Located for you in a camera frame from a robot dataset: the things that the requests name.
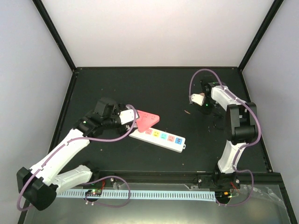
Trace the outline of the pink extension socket adapter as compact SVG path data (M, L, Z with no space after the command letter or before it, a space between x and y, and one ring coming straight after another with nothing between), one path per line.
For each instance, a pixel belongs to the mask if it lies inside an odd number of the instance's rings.
M137 110L138 119L136 120L137 129L140 133L147 131L160 121L160 117L156 114Z

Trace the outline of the white power strip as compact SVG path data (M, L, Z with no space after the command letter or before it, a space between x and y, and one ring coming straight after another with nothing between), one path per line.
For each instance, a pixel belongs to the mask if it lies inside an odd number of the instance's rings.
M129 137L163 147L177 153L181 153L186 148L184 137L154 128L149 128L144 132L139 132L138 129L136 129L129 135Z

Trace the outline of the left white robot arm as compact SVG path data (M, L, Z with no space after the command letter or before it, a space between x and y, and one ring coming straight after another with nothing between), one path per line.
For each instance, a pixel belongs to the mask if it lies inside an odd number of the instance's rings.
M139 119L132 105L101 98L95 108L81 117L66 137L31 168L22 167L16 174L19 196L17 209L48 208L61 194L77 185L96 186L100 174L89 163L61 173L65 165L91 141L116 142L127 137Z

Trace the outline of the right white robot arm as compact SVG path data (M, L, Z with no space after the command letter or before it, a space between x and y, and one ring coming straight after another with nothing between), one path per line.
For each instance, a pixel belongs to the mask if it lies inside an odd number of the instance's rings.
M192 104L199 106L199 111L205 115L220 107L225 111L224 131L226 144L223 154L215 165L212 183L217 189L229 188L236 179L236 168L240 157L248 146L259 136L256 122L256 105L247 103L234 96L227 86L219 82L200 81L202 93L192 94Z

